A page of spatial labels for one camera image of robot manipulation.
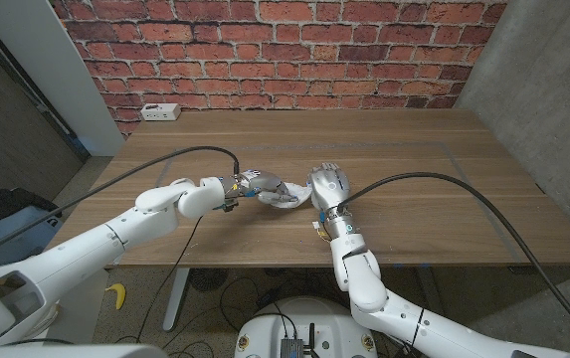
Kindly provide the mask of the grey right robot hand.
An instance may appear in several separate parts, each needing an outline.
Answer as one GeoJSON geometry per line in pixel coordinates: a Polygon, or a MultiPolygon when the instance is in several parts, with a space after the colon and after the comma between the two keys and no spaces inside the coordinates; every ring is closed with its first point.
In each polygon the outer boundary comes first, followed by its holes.
{"type": "Polygon", "coordinates": [[[335,163],[322,163],[308,174],[311,202],[319,211],[320,222],[333,239],[355,234],[356,226],[346,205],[350,184],[345,172],[335,163]]]}

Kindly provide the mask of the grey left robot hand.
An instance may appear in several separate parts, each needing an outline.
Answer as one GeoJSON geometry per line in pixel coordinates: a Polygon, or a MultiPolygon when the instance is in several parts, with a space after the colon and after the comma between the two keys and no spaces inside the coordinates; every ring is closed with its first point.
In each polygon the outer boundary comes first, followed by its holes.
{"type": "Polygon", "coordinates": [[[219,181],[224,189],[224,201],[219,209],[226,212],[232,211],[241,197],[257,198],[263,204],[280,209],[295,208],[306,200],[303,192],[295,193],[292,183],[286,183],[267,171],[249,169],[233,176],[220,177],[219,181]]]}

